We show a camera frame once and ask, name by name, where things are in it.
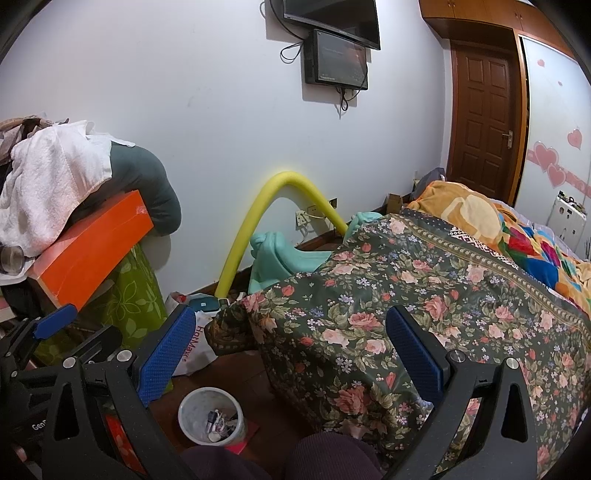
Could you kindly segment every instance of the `white device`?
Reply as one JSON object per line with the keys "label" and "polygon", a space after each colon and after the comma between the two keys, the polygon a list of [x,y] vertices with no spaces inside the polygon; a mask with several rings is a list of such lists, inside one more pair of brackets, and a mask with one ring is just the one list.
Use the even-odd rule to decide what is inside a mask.
{"label": "white device", "polygon": [[562,198],[556,197],[548,226],[566,243],[572,251],[577,248],[587,217]]}

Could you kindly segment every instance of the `white trash bin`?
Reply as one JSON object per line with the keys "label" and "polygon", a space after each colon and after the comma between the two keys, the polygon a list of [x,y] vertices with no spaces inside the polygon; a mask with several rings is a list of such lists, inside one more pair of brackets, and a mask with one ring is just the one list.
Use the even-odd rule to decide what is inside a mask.
{"label": "white trash bin", "polygon": [[[238,413],[238,423],[236,430],[227,439],[213,443],[207,437],[207,415],[216,408],[228,418]],[[240,443],[246,437],[246,424],[240,404],[228,392],[214,387],[198,388],[183,399],[178,408],[178,424],[187,438],[197,445],[225,447]]]}

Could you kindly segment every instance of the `green floral bag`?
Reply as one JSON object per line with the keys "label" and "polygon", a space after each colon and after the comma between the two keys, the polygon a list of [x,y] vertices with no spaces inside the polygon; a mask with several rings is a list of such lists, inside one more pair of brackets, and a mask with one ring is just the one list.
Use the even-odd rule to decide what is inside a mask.
{"label": "green floral bag", "polygon": [[133,350],[166,318],[158,281],[137,244],[99,286],[75,323],[42,342],[35,355],[47,365],[58,363],[104,325],[115,325],[123,334],[122,347]]}

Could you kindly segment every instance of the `metal bolt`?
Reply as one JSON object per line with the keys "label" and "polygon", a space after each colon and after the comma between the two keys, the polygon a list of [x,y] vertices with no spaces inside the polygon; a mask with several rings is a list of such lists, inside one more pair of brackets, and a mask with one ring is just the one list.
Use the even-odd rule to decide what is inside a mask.
{"label": "metal bolt", "polygon": [[461,364],[462,362],[466,361],[466,354],[461,350],[452,350],[449,352],[449,358],[451,358],[455,363]]}
{"label": "metal bolt", "polygon": [[76,364],[76,359],[73,356],[69,356],[64,360],[62,366],[64,368],[72,368]]}
{"label": "metal bolt", "polygon": [[129,350],[121,350],[117,354],[117,360],[119,360],[119,362],[126,362],[131,358],[131,355],[132,353]]}
{"label": "metal bolt", "polygon": [[505,363],[509,368],[512,368],[513,370],[517,370],[519,368],[519,362],[515,360],[513,357],[509,357],[507,360],[505,360]]}

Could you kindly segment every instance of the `cardboard box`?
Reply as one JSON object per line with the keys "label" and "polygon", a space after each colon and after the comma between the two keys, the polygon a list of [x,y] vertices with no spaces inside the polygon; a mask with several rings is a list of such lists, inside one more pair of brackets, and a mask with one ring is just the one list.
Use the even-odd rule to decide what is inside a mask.
{"label": "cardboard box", "polygon": [[388,195],[388,203],[386,206],[386,213],[400,213],[402,209],[402,197],[400,195],[395,195],[390,193]]}

